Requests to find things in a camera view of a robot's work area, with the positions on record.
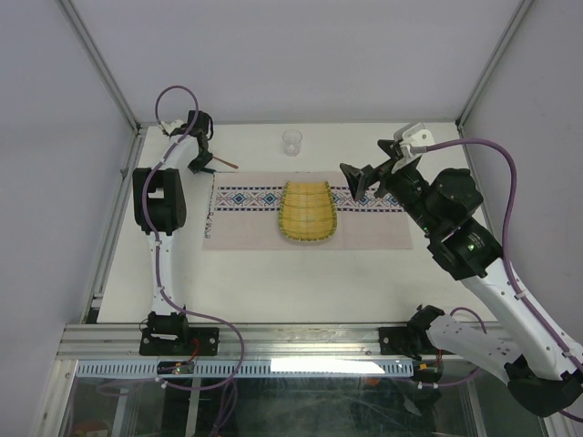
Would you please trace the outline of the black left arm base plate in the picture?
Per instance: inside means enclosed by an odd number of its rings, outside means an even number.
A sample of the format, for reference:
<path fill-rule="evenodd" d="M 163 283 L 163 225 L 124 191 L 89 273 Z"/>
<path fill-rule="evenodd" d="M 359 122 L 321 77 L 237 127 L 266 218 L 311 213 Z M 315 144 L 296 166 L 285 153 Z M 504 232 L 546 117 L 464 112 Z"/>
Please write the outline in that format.
<path fill-rule="evenodd" d="M 138 348 L 140 356 L 216 356 L 219 346 L 218 328 L 187 328 L 181 333 L 142 331 Z"/>

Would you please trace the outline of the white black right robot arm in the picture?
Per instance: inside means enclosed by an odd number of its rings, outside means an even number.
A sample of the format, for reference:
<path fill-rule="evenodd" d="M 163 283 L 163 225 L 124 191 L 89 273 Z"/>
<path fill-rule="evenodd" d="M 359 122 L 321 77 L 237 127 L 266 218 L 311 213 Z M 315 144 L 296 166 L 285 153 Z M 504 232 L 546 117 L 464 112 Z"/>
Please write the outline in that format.
<path fill-rule="evenodd" d="M 569 337 L 519 279 L 506 250 L 473 215 L 484 198 L 467 168 L 446 168 L 428 182 L 417 166 L 421 156 L 450 142 L 410 146 L 380 140 L 383 164 L 341 164 L 354 200 L 376 186 L 389 194 L 423 231 L 436 264 L 478 297 L 511 340 L 465 328 L 435 306 L 418 309 L 404 332 L 389 341 L 418 360 L 432 348 L 452 352 L 503 382 L 512 397 L 538 417 L 565 413 L 582 395 L 582 346 Z"/>

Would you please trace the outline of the patterned white placemat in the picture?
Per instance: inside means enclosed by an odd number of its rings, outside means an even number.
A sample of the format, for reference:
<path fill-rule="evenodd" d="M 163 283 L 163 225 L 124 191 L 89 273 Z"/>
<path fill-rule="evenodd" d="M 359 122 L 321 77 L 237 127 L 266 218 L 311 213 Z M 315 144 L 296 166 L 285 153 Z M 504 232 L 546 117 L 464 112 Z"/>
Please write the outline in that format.
<path fill-rule="evenodd" d="M 326 182 L 337 211 L 334 233 L 325 240 L 287 238 L 279 226 L 285 185 Z M 409 218 L 390 195 L 369 188 L 355 201 L 339 172 L 241 172 L 213 177 L 206 218 L 205 250 L 411 249 Z"/>

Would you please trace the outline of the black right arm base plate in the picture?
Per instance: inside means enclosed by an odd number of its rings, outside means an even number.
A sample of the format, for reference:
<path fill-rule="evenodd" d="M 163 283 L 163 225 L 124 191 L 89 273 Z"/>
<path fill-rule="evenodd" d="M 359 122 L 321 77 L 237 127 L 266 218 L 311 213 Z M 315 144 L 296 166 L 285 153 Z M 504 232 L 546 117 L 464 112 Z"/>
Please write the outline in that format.
<path fill-rule="evenodd" d="M 377 331 L 382 355 L 404 355 L 421 360 L 424 356 L 436 356 L 438 353 L 436 346 L 429 340 L 428 329 L 399 325 L 382 326 Z"/>

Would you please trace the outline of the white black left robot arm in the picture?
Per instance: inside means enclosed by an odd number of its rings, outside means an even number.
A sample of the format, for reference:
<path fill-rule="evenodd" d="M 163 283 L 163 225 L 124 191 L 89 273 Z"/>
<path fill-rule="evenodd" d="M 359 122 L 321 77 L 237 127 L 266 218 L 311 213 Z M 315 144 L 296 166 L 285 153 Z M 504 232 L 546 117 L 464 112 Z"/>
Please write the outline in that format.
<path fill-rule="evenodd" d="M 161 127 L 170 141 L 157 164 L 132 172 L 134 220 L 145 234 L 152 271 L 151 310 L 143 330 L 148 347 L 163 346 L 181 353 L 197 343 L 189 331 L 183 294 L 177 290 L 178 262 L 174 254 L 179 233 L 187 221 L 187 204 L 179 170 L 180 163 L 197 174 L 213 159 L 209 141 L 214 134 L 212 117 L 191 110 L 185 122 Z"/>

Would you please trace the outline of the yellow woven pattern plate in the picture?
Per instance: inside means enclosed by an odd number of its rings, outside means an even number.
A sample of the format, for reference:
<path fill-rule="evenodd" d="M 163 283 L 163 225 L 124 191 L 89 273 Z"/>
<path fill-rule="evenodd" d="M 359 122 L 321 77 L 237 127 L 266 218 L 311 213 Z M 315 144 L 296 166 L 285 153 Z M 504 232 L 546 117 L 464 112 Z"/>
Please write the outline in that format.
<path fill-rule="evenodd" d="M 281 234 L 295 242 L 323 242 L 333 237 L 338 218 L 329 183 L 288 181 L 281 196 L 278 225 Z"/>

